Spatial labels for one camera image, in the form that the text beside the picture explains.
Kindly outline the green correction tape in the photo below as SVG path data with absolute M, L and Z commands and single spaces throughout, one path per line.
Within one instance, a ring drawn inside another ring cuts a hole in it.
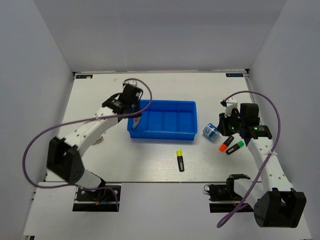
M 133 129 L 136 129 L 137 128 L 137 126 L 139 125 L 139 123 L 140 123 L 140 117 L 134 117 L 133 118 L 133 124 L 132 124 L 132 128 Z

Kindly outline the green cap highlighter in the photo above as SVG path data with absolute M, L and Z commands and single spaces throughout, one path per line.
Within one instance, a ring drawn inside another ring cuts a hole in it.
M 225 153 L 227 155 L 230 155 L 234 152 L 236 152 L 237 150 L 239 150 L 240 148 L 242 148 L 245 145 L 245 143 L 241 140 L 239 142 L 237 142 L 236 144 L 234 144 L 233 146 L 231 146 L 230 148 L 228 148 Z

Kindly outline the orange cap highlighter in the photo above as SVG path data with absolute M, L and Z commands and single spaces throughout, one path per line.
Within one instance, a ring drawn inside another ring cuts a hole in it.
M 228 146 L 232 143 L 232 141 L 234 140 L 234 137 L 231 135 L 229 136 L 222 144 L 221 146 L 219 147 L 219 150 L 221 152 L 224 152 Z

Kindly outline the yellow cap highlighter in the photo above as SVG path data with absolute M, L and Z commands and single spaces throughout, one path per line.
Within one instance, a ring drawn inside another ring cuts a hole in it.
M 181 150 L 176 151 L 176 158 L 177 158 L 177 164 L 178 164 L 178 169 L 180 172 L 185 171 L 185 166 L 184 166 L 184 159 L 183 159 L 183 154 Z

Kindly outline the pink correction tape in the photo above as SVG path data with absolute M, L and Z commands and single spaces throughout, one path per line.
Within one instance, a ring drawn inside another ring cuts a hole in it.
M 100 142 L 102 142 L 104 140 L 104 137 L 101 135 L 96 141 L 95 143 L 98 144 Z

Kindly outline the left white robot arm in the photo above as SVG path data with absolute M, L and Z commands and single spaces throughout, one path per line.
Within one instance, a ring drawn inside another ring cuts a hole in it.
M 121 93 L 104 101 L 94 115 L 94 120 L 85 121 L 78 129 L 63 138 L 54 137 L 49 142 L 47 168 L 70 185 L 88 189 L 94 199 L 105 196 L 106 187 L 102 178 L 85 169 L 82 157 L 87 149 L 108 129 L 124 117 L 140 111 L 143 90 L 125 84 Z

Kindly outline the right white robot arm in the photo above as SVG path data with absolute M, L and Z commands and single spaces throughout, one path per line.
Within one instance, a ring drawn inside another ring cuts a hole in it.
M 239 134 L 254 158 L 262 181 L 262 186 L 257 186 L 245 174 L 231 174 L 223 193 L 233 200 L 241 197 L 253 209 L 259 227 L 296 228 L 307 199 L 287 179 L 274 152 L 272 134 L 266 125 L 260 124 L 258 105 L 238 104 L 233 100 L 221 104 L 225 111 L 219 114 L 217 130 L 226 137 Z

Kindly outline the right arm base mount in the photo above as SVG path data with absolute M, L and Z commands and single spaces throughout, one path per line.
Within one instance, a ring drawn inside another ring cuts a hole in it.
M 209 197 L 210 213 L 230 213 L 242 200 L 236 193 L 230 193 L 226 184 L 206 184 L 203 191 Z

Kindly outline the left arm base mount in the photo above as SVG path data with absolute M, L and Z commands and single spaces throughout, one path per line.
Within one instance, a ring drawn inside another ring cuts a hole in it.
M 106 188 L 96 191 L 76 189 L 72 211 L 93 213 L 116 213 L 120 210 L 122 186 L 106 185 Z

